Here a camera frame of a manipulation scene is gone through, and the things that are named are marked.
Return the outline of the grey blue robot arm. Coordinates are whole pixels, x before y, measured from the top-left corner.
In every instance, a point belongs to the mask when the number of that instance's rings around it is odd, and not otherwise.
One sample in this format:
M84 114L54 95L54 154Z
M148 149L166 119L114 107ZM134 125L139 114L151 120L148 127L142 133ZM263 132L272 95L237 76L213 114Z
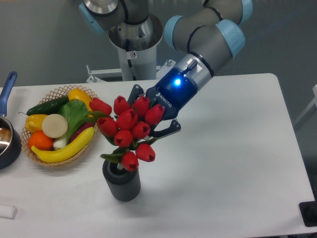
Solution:
M250 0L207 0L190 17L174 16L162 25L146 0L84 0L79 11L98 34L107 32L117 48L122 79L157 78L143 90L135 85L128 102L145 95L165 107L168 128L151 130L148 139L181 129L179 111L241 51L245 37L239 25L250 18Z

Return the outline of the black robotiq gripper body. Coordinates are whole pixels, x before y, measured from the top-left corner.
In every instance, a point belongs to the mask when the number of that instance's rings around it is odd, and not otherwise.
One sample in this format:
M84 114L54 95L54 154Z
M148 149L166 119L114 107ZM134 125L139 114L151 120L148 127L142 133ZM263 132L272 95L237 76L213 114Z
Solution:
M147 98L155 99L165 108L163 120L177 117L179 111L197 94L197 85L188 75L190 72L189 69L174 67L146 91Z

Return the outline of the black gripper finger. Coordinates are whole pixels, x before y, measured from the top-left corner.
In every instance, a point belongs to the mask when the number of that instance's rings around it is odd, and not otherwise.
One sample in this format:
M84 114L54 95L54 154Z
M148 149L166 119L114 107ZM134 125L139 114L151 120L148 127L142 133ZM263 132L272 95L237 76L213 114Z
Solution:
M139 97L144 96L144 89L139 84L134 84L127 102L133 104Z
M162 129L162 130L156 130L157 125L150 126L150 133L148 136L146 136L146 140L156 138L156 139L162 139L167 136L170 136L172 134L178 133L181 130L181 124L176 119L172 119L170 122L169 127Z

